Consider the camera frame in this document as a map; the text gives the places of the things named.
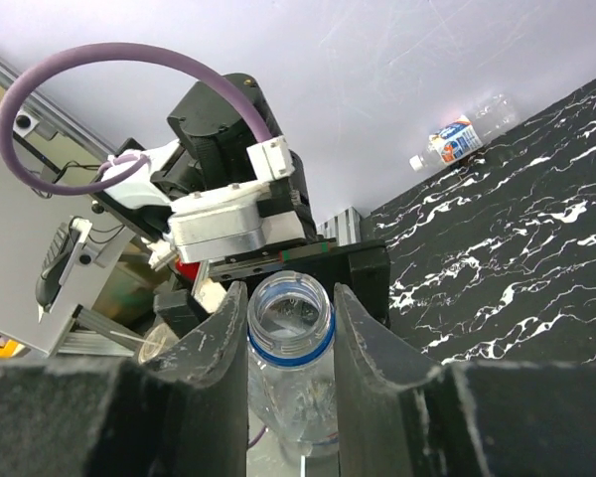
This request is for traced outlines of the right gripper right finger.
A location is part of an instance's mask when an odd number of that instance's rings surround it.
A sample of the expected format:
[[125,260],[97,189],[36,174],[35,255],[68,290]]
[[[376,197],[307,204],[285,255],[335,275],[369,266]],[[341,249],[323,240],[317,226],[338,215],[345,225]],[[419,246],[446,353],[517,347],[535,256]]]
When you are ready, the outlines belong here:
[[596,363],[440,365],[335,288],[345,476],[596,476]]

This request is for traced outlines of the clear water bottle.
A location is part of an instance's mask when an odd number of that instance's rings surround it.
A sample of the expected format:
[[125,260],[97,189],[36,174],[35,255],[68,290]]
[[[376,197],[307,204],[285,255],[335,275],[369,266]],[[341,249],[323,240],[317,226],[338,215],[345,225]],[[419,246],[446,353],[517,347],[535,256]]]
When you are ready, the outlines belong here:
[[495,94],[431,132],[409,165],[415,172],[453,166],[519,123],[513,101],[504,93]]

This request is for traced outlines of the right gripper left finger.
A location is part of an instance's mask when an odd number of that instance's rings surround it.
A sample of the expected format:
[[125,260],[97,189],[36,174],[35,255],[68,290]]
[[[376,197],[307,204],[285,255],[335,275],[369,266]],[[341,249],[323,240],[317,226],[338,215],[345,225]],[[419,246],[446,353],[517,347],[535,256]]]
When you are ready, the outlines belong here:
[[0,476],[242,476],[247,291],[145,364],[0,361]]

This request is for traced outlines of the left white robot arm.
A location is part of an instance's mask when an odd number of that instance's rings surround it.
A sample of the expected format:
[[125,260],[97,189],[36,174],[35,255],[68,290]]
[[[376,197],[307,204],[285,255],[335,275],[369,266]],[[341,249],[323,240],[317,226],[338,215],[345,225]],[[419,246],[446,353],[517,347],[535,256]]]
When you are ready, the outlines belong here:
[[[253,133],[226,100],[203,83],[196,83],[167,118],[176,147],[164,165],[149,173],[147,184],[176,200],[195,192],[245,182],[254,177],[247,157]],[[383,242],[344,245],[318,233],[312,217],[303,163],[291,156],[294,172],[264,194],[258,209],[265,219],[281,214],[298,222],[297,238],[270,244],[259,251],[231,254],[231,264],[286,256],[292,269],[319,279],[327,290],[348,285],[371,316],[389,326],[387,285],[390,262]]]

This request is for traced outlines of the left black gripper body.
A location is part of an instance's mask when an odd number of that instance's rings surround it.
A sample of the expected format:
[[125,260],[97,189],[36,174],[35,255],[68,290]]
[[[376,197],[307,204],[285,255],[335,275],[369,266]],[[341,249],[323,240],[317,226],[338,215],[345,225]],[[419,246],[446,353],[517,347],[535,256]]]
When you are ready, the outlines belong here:
[[[193,296],[193,287],[202,283],[202,271],[194,266],[192,275],[187,264],[175,266],[175,277],[165,291],[155,295],[153,311],[181,338],[203,323],[212,314],[208,305]],[[315,242],[294,242],[288,247],[272,245],[266,249],[229,256],[209,264],[207,278],[226,291],[235,281],[247,286],[247,293],[262,280],[278,271],[291,270],[316,278],[334,294],[337,283],[348,285],[360,302],[381,325],[388,328],[388,288],[390,259],[385,242],[371,239],[338,245],[331,238],[319,237]]]

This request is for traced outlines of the Pepsi plastic bottle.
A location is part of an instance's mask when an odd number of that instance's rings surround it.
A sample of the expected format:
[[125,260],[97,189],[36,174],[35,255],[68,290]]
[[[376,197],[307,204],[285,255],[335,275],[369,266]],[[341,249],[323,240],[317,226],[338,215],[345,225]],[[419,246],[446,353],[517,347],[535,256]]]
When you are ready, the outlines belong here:
[[274,273],[248,301],[249,408],[284,446],[309,457],[339,448],[335,332],[334,305],[308,274]]

